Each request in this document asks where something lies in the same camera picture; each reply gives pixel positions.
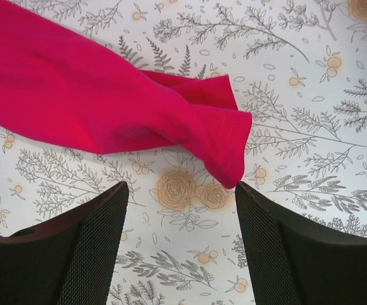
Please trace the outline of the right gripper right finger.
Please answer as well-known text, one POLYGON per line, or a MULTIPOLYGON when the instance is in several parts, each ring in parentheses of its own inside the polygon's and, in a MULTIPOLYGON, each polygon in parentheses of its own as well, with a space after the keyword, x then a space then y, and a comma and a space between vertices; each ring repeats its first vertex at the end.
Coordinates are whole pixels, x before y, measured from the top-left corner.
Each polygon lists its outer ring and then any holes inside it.
POLYGON ((244 182, 235 201, 256 304, 367 304, 367 238, 318 224, 244 182))

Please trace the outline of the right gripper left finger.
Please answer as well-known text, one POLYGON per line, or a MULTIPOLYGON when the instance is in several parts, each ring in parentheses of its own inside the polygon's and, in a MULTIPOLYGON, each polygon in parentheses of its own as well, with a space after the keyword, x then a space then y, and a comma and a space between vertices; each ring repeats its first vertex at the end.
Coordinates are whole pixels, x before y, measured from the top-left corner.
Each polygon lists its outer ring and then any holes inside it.
POLYGON ((124 182, 0 236, 0 304, 105 304, 128 205, 124 182))

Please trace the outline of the bright red t shirt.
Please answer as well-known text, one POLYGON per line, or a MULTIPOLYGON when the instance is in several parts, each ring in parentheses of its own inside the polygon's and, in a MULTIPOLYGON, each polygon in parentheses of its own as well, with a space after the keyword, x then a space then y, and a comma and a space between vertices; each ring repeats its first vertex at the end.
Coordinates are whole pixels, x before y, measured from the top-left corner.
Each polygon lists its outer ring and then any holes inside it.
POLYGON ((227 76, 142 71, 110 49, 0 1, 0 126, 96 154, 179 145, 223 186, 244 174, 252 116, 227 76))

